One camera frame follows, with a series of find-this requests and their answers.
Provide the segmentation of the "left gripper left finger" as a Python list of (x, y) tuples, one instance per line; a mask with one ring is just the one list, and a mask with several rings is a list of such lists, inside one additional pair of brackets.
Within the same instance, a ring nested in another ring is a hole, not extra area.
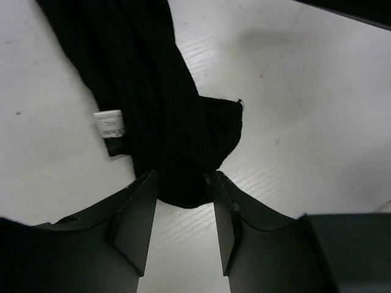
[(44, 255), (33, 270), (31, 289), (136, 292), (145, 273), (157, 191), (157, 174), (148, 172), (89, 208), (38, 225)]

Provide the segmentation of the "black tank top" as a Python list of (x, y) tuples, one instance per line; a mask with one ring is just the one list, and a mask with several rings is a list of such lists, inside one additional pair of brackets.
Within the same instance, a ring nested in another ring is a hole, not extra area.
[(211, 203), (207, 179), (236, 148), (243, 104), (200, 96), (175, 42), (167, 1), (39, 1), (101, 111), (120, 110), (134, 173), (158, 173), (158, 198)]

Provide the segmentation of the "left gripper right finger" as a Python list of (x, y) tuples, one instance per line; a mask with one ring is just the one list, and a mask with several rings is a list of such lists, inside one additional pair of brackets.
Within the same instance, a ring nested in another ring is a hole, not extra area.
[(338, 292), (318, 225), (329, 215), (291, 218), (213, 175), (222, 271), (231, 292)]

